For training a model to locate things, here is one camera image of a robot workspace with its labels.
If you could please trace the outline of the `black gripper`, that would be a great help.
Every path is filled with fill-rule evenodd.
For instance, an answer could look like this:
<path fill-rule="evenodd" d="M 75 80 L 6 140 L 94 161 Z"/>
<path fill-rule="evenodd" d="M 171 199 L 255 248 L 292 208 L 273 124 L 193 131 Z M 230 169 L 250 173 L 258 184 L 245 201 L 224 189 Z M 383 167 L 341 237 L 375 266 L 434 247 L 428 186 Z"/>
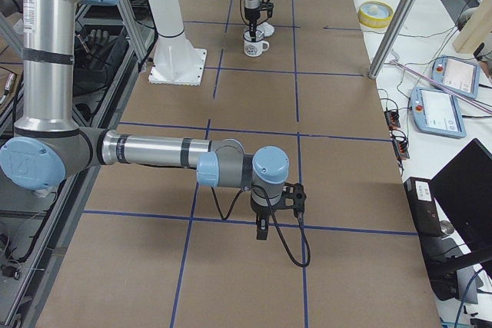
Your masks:
<path fill-rule="evenodd" d="M 271 215 L 276 211 L 274 206 L 263 206 L 251 199 L 251 209 L 256 214 L 256 239 L 267 240 Z"/>
<path fill-rule="evenodd" d="M 244 16 L 248 23 L 247 25 L 247 40 L 257 41 L 257 24 L 260 18 L 261 11 L 259 8 L 245 8 Z"/>

